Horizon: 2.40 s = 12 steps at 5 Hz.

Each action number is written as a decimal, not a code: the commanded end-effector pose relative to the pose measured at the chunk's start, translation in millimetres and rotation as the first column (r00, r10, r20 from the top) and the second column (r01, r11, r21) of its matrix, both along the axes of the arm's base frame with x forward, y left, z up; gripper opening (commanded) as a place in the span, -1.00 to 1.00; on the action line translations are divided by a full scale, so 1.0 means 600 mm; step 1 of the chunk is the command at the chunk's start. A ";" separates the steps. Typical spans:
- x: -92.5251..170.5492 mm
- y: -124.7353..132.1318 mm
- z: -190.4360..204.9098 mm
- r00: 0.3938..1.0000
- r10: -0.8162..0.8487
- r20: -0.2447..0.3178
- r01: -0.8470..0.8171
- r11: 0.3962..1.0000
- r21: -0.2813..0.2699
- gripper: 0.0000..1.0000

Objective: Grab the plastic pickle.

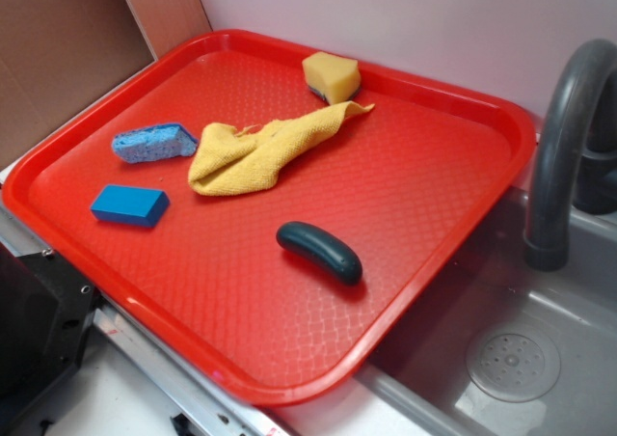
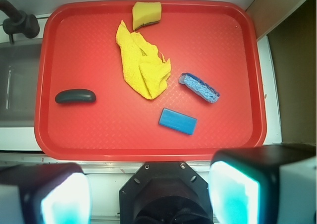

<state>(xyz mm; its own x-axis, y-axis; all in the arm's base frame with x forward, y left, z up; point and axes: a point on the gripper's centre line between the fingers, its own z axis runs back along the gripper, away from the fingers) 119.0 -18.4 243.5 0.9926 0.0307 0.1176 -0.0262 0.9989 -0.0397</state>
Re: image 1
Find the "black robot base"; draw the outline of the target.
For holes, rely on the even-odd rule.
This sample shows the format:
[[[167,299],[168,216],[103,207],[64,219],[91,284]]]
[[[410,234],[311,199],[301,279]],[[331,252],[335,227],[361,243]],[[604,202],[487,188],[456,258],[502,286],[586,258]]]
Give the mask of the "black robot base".
[[[1,433],[81,367],[99,292],[58,253],[1,248]]]

